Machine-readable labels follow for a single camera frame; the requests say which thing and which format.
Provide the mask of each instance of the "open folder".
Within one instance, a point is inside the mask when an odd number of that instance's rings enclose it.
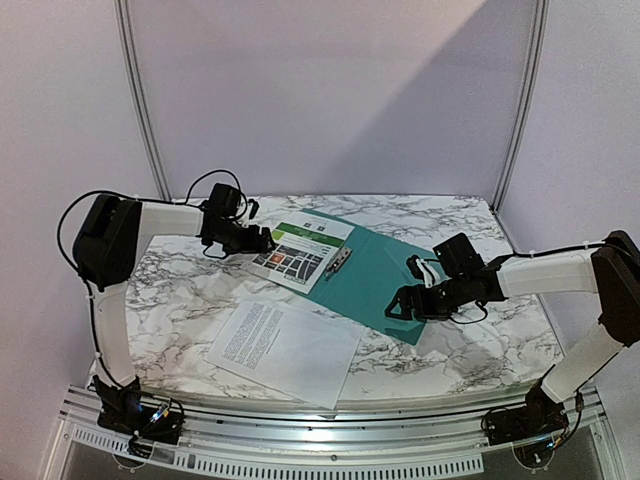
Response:
[[[304,211],[352,225],[354,229],[344,246],[353,251],[335,274],[329,278],[323,275],[307,294],[296,293],[374,330],[415,345],[425,324],[387,318],[384,311],[400,287],[419,282],[411,275],[407,259],[413,255],[435,259],[433,252],[332,215]],[[439,264],[434,264],[434,268],[442,278],[445,277]]]

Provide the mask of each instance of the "marble tabletop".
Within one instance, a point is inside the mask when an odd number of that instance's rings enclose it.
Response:
[[[302,208],[336,215],[417,246],[466,233],[485,261],[509,245],[485,201],[450,196],[298,196],[259,198],[255,222],[275,227]],[[127,291],[131,357],[143,387],[197,396],[290,399],[235,376],[205,358],[249,296],[280,300],[336,322],[350,322],[241,269],[248,256],[205,258],[197,238],[156,237]],[[450,397],[530,382],[562,353],[537,297],[489,304],[474,325],[429,322],[416,346],[364,329],[340,400]],[[459,321],[478,318],[474,306]]]

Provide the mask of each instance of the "marble table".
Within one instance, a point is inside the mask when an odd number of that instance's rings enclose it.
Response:
[[[259,201],[255,221],[269,227],[290,212],[312,208],[426,249],[464,232],[485,261],[510,252],[479,198],[359,195]],[[247,259],[205,258],[197,238],[153,239],[127,292],[131,356],[143,387],[207,397],[290,399],[205,360],[238,302],[258,295],[336,322],[351,320],[246,273],[240,267]],[[497,395],[500,389],[535,380],[561,357],[537,297],[514,298],[488,309],[488,318],[474,325],[428,323],[416,346],[365,328],[340,401]],[[459,320],[468,321],[479,312],[471,306],[461,314]]]

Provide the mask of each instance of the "white paper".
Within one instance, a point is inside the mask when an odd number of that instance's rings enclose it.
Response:
[[[269,300],[244,301],[207,361],[325,408],[334,408],[364,327]]]
[[[246,267],[263,278],[309,293],[352,231],[346,223],[295,212],[273,230],[275,251],[257,255]]]

